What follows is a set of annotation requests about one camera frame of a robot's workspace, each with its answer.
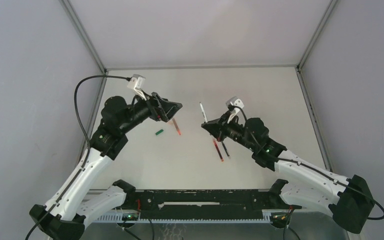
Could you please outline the red pen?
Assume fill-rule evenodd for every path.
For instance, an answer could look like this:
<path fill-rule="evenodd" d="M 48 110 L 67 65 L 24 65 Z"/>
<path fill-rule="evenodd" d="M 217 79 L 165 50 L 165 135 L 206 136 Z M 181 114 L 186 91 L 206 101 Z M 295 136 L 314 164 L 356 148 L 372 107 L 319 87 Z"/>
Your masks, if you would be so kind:
<path fill-rule="evenodd" d="M 220 151 L 220 148 L 219 148 L 219 146 L 218 146 L 218 144 L 217 144 L 217 141 L 216 141 L 215 139 L 213 139 L 212 142 L 213 142 L 213 144 L 214 144 L 214 147 L 215 147 L 215 149 L 216 149 L 216 152 L 217 152 L 217 154 L 218 154 L 218 156 L 219 156 L 221 162 L 224 162 L 224 158 L 223 158 L 222 153 L 221 153 L 221 151 Z"/>

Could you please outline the green pen cap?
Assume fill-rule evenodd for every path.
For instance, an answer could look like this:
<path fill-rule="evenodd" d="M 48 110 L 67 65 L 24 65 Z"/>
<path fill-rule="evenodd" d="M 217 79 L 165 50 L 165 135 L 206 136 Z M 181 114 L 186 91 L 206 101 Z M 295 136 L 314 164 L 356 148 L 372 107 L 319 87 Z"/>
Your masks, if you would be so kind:
<path fill-rule="evenodd" d="M 163 132 L 164 132 L 164 130 L 163 130 L 163 129 L 160 129 L 159 131 L 157 131 L 157 132 L 155 133 L 155 135 L 158 136 L 158 135 L 160 135 L 160 134 L 163 133 Z"/>

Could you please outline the orange pen with cap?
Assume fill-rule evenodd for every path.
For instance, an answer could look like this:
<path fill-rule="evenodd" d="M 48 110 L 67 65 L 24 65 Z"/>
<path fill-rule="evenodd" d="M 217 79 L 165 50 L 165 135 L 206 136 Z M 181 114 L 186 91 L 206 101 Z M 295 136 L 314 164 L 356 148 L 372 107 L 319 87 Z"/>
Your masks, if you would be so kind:
<path fill-rule="evenodd" d="M 179 126 L 178 126 L 178 124 L 174 118 L 172 119 L 172 123 L 173 123 L 178 135 L 180 136 L 182 133 L 181 133 L 181 130 L 180 130 L 180 128 L 179 128 Z"/>

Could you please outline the black pen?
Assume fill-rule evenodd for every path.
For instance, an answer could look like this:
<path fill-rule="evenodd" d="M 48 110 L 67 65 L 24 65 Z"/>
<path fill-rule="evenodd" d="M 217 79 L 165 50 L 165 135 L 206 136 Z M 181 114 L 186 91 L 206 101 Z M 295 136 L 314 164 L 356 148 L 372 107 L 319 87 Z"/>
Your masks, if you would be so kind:
<path fill-rule="evenodd" d="M 223 147 L 223 149 L 224 149 L 224 152 L 225 152 L 227 158 L 228 158 L 228 159 L 231 159 L 231 155 L 230 155 L 230 153 L 229 153 L 229 151 L 228 151 L 228 149 L 227 149 L 227 146 L 225 145 L 225 143 L 224 143 L 223 141 L 221 141 L 221 145 L 222 145 L 222 147 Z"/>

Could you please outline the white green-tipped pen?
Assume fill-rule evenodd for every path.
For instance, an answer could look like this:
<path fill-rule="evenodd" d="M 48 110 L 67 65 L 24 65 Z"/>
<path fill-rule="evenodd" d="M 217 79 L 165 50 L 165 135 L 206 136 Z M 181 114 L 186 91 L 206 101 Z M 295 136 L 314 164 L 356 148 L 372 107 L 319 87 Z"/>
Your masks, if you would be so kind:
<path fill-rule="evenodd" d="M 199 106 L 200 106 L 200 109 L 201 109 L 201 112 L 202 112 L 202 115 L 203 115 L 203 118 L 204 118 L 204 122 L 207 123 L 208 122 L 208 118 L 207 118 L 204 106 L 203 106 L 203 104 L 201 102 L 199 102 Z"/>

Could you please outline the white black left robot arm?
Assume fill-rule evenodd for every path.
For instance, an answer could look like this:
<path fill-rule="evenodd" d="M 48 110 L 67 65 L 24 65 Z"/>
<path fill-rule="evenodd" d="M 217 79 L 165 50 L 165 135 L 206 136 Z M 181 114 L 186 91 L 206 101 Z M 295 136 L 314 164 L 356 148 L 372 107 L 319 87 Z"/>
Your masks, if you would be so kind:
<path fill-rule="evenodd" d="M 107 190 L 84 202 L 92 184 L 128 143 L 127 133 L 146 119 L 168 122 L 183 107 L 156 92 L 136 103 L 127 104 L 121 96 L 104 103 L 100 124 L 88 140 L 78 165 L 65 183 L 44 205 L 35 204 L 29 215 L 35 226 L 53 240 L 78 240 L 85 229 L 111 209 L 139 206 L 136 188 L 124 180 L 115 181 Z"/>

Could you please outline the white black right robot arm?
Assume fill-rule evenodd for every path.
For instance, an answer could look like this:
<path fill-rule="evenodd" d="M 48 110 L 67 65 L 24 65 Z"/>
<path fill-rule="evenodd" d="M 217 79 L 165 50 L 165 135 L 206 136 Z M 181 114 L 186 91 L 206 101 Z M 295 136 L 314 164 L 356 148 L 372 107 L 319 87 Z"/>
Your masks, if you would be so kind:
<path fill-rule="evenodd" d="M 280 175 L 269 194 L 275 208 L 303 207 L 323 213 L 344 230 L 360 234 L 370 216 L 375 200 L 367 181 L 359 176 L 336 174 L 303 160 L 284 145 L 269 137 L 269 129 L 258 117 L 244 124 L 227 111 L 220 118 L 203 123 L 218 142 L 229 138 L 251 151 L 257 165 Z"/>

